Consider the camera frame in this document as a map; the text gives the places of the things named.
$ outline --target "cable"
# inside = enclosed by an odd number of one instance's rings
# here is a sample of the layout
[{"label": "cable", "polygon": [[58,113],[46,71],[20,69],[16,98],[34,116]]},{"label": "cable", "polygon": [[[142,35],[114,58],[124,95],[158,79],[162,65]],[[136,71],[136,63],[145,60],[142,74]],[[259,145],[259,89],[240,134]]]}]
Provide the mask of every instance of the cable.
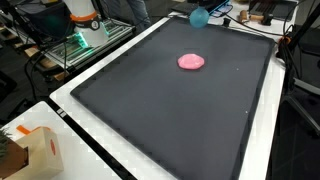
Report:
[{"label": "cable", "polygon": [[[23,41],[22,41],[22,38],[21,38],[21,35],[20,35],[19,31],[18,31],[18,28],[17,28],[17,26],[16,26],[16,24],[15,24],[14,22],[15,22],[15,20],[13,19],[13,21],[12,21],[12,26],[15,28],[15,31],[16,31],[17,36],[19,37],[20,41],[23,42]],[[31,25],[31,26],[33,27],[33,29],[36,30],[36,31],[37,31],[38,33],[40,33],[40,34],[44,34],[44,35],[46,35],[46,36],[49,36],[49,37],[55,38],[55,39],[59,38],[59,37],[52,36],[52,35],[49,35],[49,34],[46,34],[46,33],[42,32],[42,31],[40,31],[39,29],[37,29],[36,27],[34,27],[34,26],[32,25],[32,23],[29,23],[29,25]],[[28,44],[29,38],[30,38],[30,36],[28,35],[25,44]],[[64,38],[61,38],[61,39],[59,39],[59,40],[57,40],[57,41],[43,42],[43,44],[48,44],[48,45],[50,45],[50,44],[52,44],[52,43],[57,43],[57,42],[61,42],[61,41],[64,41]]]},{"label": "cable", "polygon": [[284,47],[286,48],[286,52],[287,52],[287,54],[288,54],[288,57],[290,58],[290,61],[291,61],[292,65],[293,65],[293,68],[295,69],[296,74],[297,74],[298,78],[300,79],[300,78],[301,78],[300,73],[299,73],[299,71],[298,71],[297,66],[296,66],[295,63],[293,62],[293,56],[292,56],[292,54],[291,54],[291,52],[290,52],[290,50],[289,50],[289,47],[288,47],[287,44],[286,44]]},{"label": "cable", "polygon": [[310,16],[311,11],[312,11],[312,9],[313,9],[313,6],[314,6],[314,3],[315,3],[315,2],[316,2],[316,0],[313,0],[312,5],[311,5],[311,7],[310,7],[310,9],[309,9],[309,12],[308,12],[308,16],[307,16],[307,17]]},{"label": "cable", "polygon": [[274,35],[274,36],[283,36],[282,34],[276,34],[276,33],[270,33],[270,32],[265,32],[265,31],[261,31],[261,30],[258,30],[258,29],[255,29],[255,28],[252,28],[250,26],[247,26],[245,24],[242,24],[241,22],[235,20],[234,18],[232,18],[231,16],[229,16],[228,14],[225,14],[228,18],[230,18],[231,20],[233,20],[234,22],[248,28],[248,29],[251,29],[251,30],[254,30],[254,31],[257,31],[257,32],[260,32],[260,33],[264,33],[264,34],[269,34],[269,35]]},{"label": "cable", "polygon": [[288,34],[288,32],[289,32],[289,30],[290,30],[290,28],[292,28],[292,30],[293,30],[293,24],[291,24],[288,28],[287,28],[287,30],[286,30],[286,33],[285,34]]},{"label": "cable", "polygon": [[231,7],[228,11],[226,11],[226,12],[222,12],[222,11],[220,11],[219,9],[217,9],[217,10],[215,10],[216,12],[221,12],[221,14],[220,14],[220,16],[213,16],[213,15],[210,15],[210,16],[212,16],[212,17],[214,17],[214,18],[221,18],[221,17],[224,17],[226,14],[228,14],[230,11],[232,11],[232,9],[233,9],[233,5],[225,5],[224,7]]},{"label": "cable", "polygon": [[[67,29],[66,29],[66,31],[65,31],[64,37],[61,38],[61,40],[58,40],[58,41],[56,41],[56,42],[54,42],[54,43],[51,43],[51,44],[49,45],[50,47],[47,47],[47,49],[46,49],[46,50],[38,57],[38,59],[34,62],[32,68],[31,68],[31,72],[30,72],[31,85],[34,86],[34,88],[37,89],[37,91],[39,91],[39,92],[41,92],[41,93],[46,93],[46,92],[41,91],[41,90],[35,85],[34,80],[33,80],[33,71],[34,71],[36,65],[40,62],[40,60],[42,60],[41,58],[42,58],[46,53],[48,53],[48,52],[49,52],[52,48],[54,48],[57,44],[60,44],[61,42],[67,40],[67,39],[66,39],[66,35],[67,35],[67,33],[69,32],[70,24],[71,24],[71,23],[69,22],[68,27],[67,27]],[[65,61],[64,61],[64,74],[65,74],[65,73],[66,73],[66,63],[67,63],[67,53],[66,53],[66,49],[67,49],[67,48],[66,48],[66,42],[63,42],[63,44],[64,44],[64,46],[65,46],[65,58],[64,58],[64,60],[65,60]]]},{"label": "cable", "polygon": [[44,93],[44,94],[45,94],[46,92],[40,90],[40,89],[38,88],[38,86],[36,86],[36,84],[35,84],[35,82],[34,82],[34,78],[33,78],[33,72],[34,72],[34,69],[35,69],[36,65],[42,60],[42,57],[43,57],[46,53],[48,53],[48,51],[51,50],[53,47],[54,47],[54,46],[48,48],[47,50],[45,50],[43,53],[41,53],[41,54],[39,55],[39,57],[37,58],[37,60],[35,60],[35,62],[33,63],[33,66],[32,66],[32,68],[31,68],[31,72],[30,72],[31,82],[32,82],[34,88],[35,88],[37,91],[39,91],[39,92],[41,92],[41,93]]},{"label": "cable", "polygon": [[64,41],[66,40],[65,38],[66,38],[66,36],[67,36],[67,34],[68,34],[69,30],[70,30],[71,22],[69,21],[68,26],[67,26],[67,30],[66,30],[66,32],[64,33],[64,35],[63,35],[62,38],[61,38],[61,37],[57,37],[57,36],[53,36],[53,35],[50,35],[50,34],[47,34],[47,33],[43,32],[43,31],[37,29],[32,23],[30,23],[30,25],[31,25],[31,26],[33,27],[33,29],[34,29],[35,31],[37,31],[38,33],[43,34],[43,35],[45,35],[45,36],[48,36],[48,37],[50,37],[50,38],[52,38],[52,39],[58,39],[58,40],[55,40],[55,41],[45,41],[45,42],[43,42],[43,44],[50,45],[50,44],[61,43],[61,42],[64,42]]},{"label": "cable", "polygon": [[31,62],[31,60],[33,59],[33,57],[36,55],[37,53],[35,53],[34,55],[32,55],[28,61],[26,62],[26,64],[24,65],[24,73],[26,74],[27,78],[28,78],[28,81],[31,85],[31,90],[32,90],[32,97],[34,99],[34,101],[38,102],[38,99],[37,99],[37,96],[36,96],[36,91],[35,91],[35,88],[34,88],[34,85],[32,83],[32,80],[28,74],[28,64]]},{"label": "cable", "polygon": [[266,35],[262,34],[262,33],[259,33],[259,32],[256,32],[256,31],[250,31],[248,29],[243,29],[243,28],[238,28],[238,27],[228,27],[227,29],[235,29],[235,30],[242,30],[242,31],[246,31],[246,32],[249,32],[249,33],[254,33],[256,35],[259,35],[259,36],[262,36],[262,37],[267,37]]},{"label": "cable", "polygon": [[291,13],[293,13],[293,11],[296,9],[296,7],[298,7],[300,4],[304,3],[306,0],[301,0],[299,3],[297,3],[288,13],[287,17],[284,20],[283,23],[283,36],[286,36],[286,23],[288,21],[289,16],[291,15]]}]

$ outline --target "floor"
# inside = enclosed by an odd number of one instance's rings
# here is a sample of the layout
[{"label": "floor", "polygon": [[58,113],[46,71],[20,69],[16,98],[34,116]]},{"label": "floor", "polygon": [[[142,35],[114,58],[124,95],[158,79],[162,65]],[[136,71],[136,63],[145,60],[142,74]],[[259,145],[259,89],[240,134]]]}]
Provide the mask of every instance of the floor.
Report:
[{"label": "floor", "polygon": [[[159,17],[165,16],[176,2],[171,0],[146,0],[149,16],[156,22]],[[124,5],[124,16],[130,18],[131,11]],[[315,31],[313,39],[320,39],[320,32]],[[300,66],[298,50],[295,53],[295,62]],[[303,79],[313,82],[320,87],[320,58],[302,55]],[[3,102],[0,103],[0,120],[10,120],[28,107],[22,106],[20,111],[9,117],[10,112],[23,99],[32,99],[30,84],[23,72],[27,58],[17,54],[12,47],[4,46],[0,49],[0,70],[7,73],[17,81],[18,87]],[[44,82],[43,77],[35,73],[37,87],[43,91],[37,94],[42,100],[61,86],[57,81]],[[320,123],[320,97],[295,89],[293,93],[302,105],[310,112],[314,119]],[[288,104],[283,104],[278,113],[278,121],[272,153],[269,163],[268,180],[320,180],[320,139],[309,134],[308,124]]]}]

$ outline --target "black cable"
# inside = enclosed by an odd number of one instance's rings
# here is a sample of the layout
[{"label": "black cable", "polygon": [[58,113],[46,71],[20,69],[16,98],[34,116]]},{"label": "black cable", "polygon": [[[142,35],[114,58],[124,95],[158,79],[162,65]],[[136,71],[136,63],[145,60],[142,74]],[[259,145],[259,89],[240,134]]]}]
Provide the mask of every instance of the black cable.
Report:
[{"label": "black cable", "polygon": [[67,33],[69,32],[70,24],[71,24],[71,23],[69,22],[68,27],[67,27],[67,29],[66,29],[66,31],[65,31],[65,33],[64,33],[64,37],[61,38],[61,40],[58,40],[58,41],[52,43],[52,44],[50,45],[50,47],[47,47],[46,51],[45,51],[44,53],[42,53],[42,54],[38,57],[38,59],[34,62],[32,68],[31,68],[31,72],[30,72],[31,85],[34,86],[34,88],[37,89],[37,90],[38,90],[39,92],[41,92],[41,93],[46,93],[46,92],[41,91],[41,90],[35,85],[34,80],[33,80],[33,71],[34,71],[37,63],[39,63],[40,60],[42,60],[41,58],[42,58],[46,53],[48,53],[48,51],[50,51],[50,50],[51,50],[52,48],[54,48],[56,45],[58,45],[58,44],[60,44],[61,42],[63,42],[63,44],[64,44],[64,46],[65,46],[64,73],[66,73],[66,62],[67,62],[67,54],[66,54],[66,41],[67,41],[67,39],[66,39],[66,35],[67,35]]},{"label": "black cable", "polygon": [[284,46],[285,48],[286,48],[286,53],[287,53],[287,55],[288,55],[288,58],[289,58],[289,60],[290,60],[290,63],[292,63],[292,66],[293,66],[293,68],[294,68],[294,70],[296,71],[296,74],[297,74],[297,76],[298,76],[298,78],[300,79],[301,78],[301,76],[300,76],[300,73],[299,73],[299,71],[298,71],[298,68],[297,68],[297,66],[295,65],[295,63],[293,62],[293,56],[292,56],[292,53],[290,52],[290,50],[289,50],[289,47],[288,47],[288,45],[287,44],[285,44],[285,46]]},{"label": "black cable", "polygon": [[304,3],[306,0],[301,0],[299,3],[297,3],[288,13],[287,17],[285,18],[284,20],[284,23],[283,23],[283,36],[285,37],[286,36],[286,23],[289,19],[289,16],[291,15],[291,13],[293,13],[293,11],[296,9],[296,7],[298,7],[300,4]]},{"label": "black cable", "polygon": [[48,53],[48,51],[51,50],[53,47],[54,47],[54,46],[48,48],[47,50],[45,50],[43,53],[41,53],[41,54],[39,55],[39,57],[37,58],[37,60],[35,60],[35,62],[33,63],[33,66],[32,66],[31,71],[30,71],[30,78],[31,78],[32,85],[34,86],[34,88],[35,88],[37,91],[39,91],[39,92],[41,92],[41,93],[43,93],[43,94],[45,94],[45,93],[47,93],[47,92],[43,92],[43,91],[40,90],[40,88],[38,88],[38,86],[35,84],[34,78],[33,78],[33,72],[34,72],[34,69],[35,69],[36,65],[42,60],[42,57],[43,57],[46,53]]},{"label": "black cable", "polygon": [[34,99],[34,101],[38,102],[38,99],[37,99],[37,96],[36,96],[36,91],[35,91],[35,88],[34,88],[34,85],[32,83],[32,80],[28,74],[28,64],[31,62],[31,60],[34,58],[34,56],[36,56],[38,53],[35,53],[34,55],[32,55],[28,61],[26,62],[26,64],[24,65],[24,73],[26,74],[27,78],[28,78],[28,81],[31,85],[31,90],[32,90],[32,97]]},{"label": "black cable", "polygon": [[234,18],[232,18],[232,17],[229,16],[228,14],[226,14],[226,16],[227,16],[228,18],[230,18],[231,20],[233,20],[234,22],[236,22],[236,23],[238,23],[238,24],[240,24],[240,25],[242,25],[242,26],[244,26],[244,27],[246,27],[246,28],[248,28],[248,29],[251,29],[251,30],[254,30],[254,31],[257,31],[257,32],[260,32],[260,33],[264,33],[264,34],[269,34],[269,35],[274,35],[274,36],[283,36],[282,34],[270,33],[270,32],[265,32],[265,31],[261,31],[261,30],[252,28],[252,27],[250,27],[250,26],[247,26],[247,25],[242,24],[241,22],[235,20]]},{"label": "black cable", "polygon": [[[31,26],[33,27],[33,29],[36,30],[36,31],[37,31],[38,33],[40,33],[40,34],[44,34],[44,35],[49,36],[49,37],[51,37],[51,38],[58,38],[58,37],[50,36],[49,34],[46,34],[46,33],[44,33],[44,32],[41,32],[39,29],[35,28],[31,23],[29,23],[29,25],[31,25]],[[15,24],[15,20],[14,20],[14,19],[13,19],[13,21],[12,21],[12,26],[15,28],[16,33],[17,33],[17,36],[19,37],[20,41],[23,42],[23,41],[22,41],[22,38],[21,38],[21,35],[20,35],[19,31],[18,31],[18,28],[17,28],[17,26],[16,26],[16,24]],[[30,38],[30,36],[28,35],[25,44],[28,44],[29,38]],[[43,44],[56,43],[56,42],[58,42],[58,41],[43,42]]]},{"label": "black cable", "polygon": [[50,45],[52,45],[52,44],[57,44],[57,43],[65,42],[65,41],[66,41],[66,38],[67,38],[67,34],[68,34],[69,30],[70,30],[71,24],[72,24],[71,21],[69,21],[69,22],[68,22],[68,26],[67,26],[67,28],[66,28],[66,31],[65,31],[63,37],[61,38],[61,37],[57,37],[57,36],[54,36],[54,35],[50,35],[50,34],[47,34],[47,33],[43,32],[43,31],[41,31],[40,29],[38,29],[37,27],[35,27],[35,26],[29,21],[29,25],[30,25],[36,32],[38,32],[38,33],[40,33],[40,34],[43,34],[43,35],[45,35],[45,36],[47,36],[47,37],[50,37],[50,38],[54,39],[54,41],[43,41],[43,42],[42,42],[43,45],[48,45],[48,46],[50,46]]},{"label": "black cable", "polygon": [[210,15],[210,16],[212,16],[212,17],[214,17],[214,18],[221,18],[221,17],[224,17],[224,16],[226,16],[226,14],[228,14],[228,13],[230,13],[231,11],[232,11],[232,9],[233,9],[233,5],[226,5],[225,7],[231,7],[228,11],[226,11],[226,12],[222,12],[222,11],[220,11],[220,10],[215,10],[215,11],[217,11],[217,12],[221,12],[221,14],[220,14],[220,16],[213,16],[213,15]]},{"label": "black cable", "polygon": [[308,12],[308,16],[307,16],[307,17],[310,16],[311,11],[312,11],[312,9],[313,9],[313,6],[314,6],[314,3],[315,3],[315,2],[316,2],[316,0],[313,0],[312,5],[311,5],[311,7],[310,7],[310,9],[309,9],[309,12]]},{"label": "black cable", "polygon": [[281,58],[283,59],[284,63],[285,63],[285,68],[286,68],[286,72],[285,72],[285,76],[284,76],[284,90],[285,90],[285,94],[289,94],[291,93],[291,90],[292,90],[292,84],[291,84],[291,81],[292,81],[292,65],[290,62],[288,62],[288,59],[287,59],[287,55],[284,51],[284,45],[286,43],[284,41],[280,41],[279,43],[279,54],[281,56]]},{"label": "black cable", "polygon": [[292,28],[292,30],[293,30],[293,24],[291,24],[288,28],[287,28],[287,30],[286,30],[286,33],[285,34],[288,34],[289,33],[289,30],[290,30],[290,28]]},{"label": "black cable", "polygon": [[238,27],[230,27],[230,26],[228,27],[228,29],[242,30],[242,31],[253,33],[253,34],[256,34],[256,35],[259,35],[259,36],[262,36],[262,37],[267,37],[266,35],[264,35],[262,33],[259,33],[259,32],[256,32],[256,31],[250,31],[248,29],[243,29],[243,28],[238,28]]}]

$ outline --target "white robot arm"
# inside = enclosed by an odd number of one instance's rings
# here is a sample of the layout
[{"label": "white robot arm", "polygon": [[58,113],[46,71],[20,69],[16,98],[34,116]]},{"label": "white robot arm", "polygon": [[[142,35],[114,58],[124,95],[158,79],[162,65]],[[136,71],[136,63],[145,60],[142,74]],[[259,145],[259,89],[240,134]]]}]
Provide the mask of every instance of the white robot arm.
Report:
[{"label": "white robot arm", "polygon": [[109,33],[100,22],[91,0],[64,0],[75,22],[75,32],[82,38],[82,47],[97,47],[106,43]]}]

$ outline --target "pink disc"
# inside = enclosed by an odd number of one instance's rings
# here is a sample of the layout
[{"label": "pink disc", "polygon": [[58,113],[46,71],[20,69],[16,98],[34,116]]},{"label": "pink disc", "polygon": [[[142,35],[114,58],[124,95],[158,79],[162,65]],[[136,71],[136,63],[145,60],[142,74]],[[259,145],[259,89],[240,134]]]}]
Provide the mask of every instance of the pink disc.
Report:
[{"label": "pink disc", "polygon": [[178,65],[182,69],[199,69],[204,65],[204,59],[196,54],[185,54],[178,59]]}]

